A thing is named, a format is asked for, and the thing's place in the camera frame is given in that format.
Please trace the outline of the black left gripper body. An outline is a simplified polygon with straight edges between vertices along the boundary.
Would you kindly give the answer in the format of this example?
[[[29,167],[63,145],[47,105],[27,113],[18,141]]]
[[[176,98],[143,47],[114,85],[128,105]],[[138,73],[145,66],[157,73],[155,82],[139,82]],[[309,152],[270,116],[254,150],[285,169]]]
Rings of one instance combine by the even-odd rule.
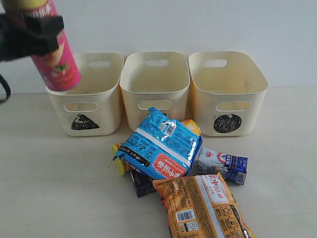
[[[29,57],[32,37],[25,29],[18,27],[5,14],[0,15],[0,60],[11,61]]]

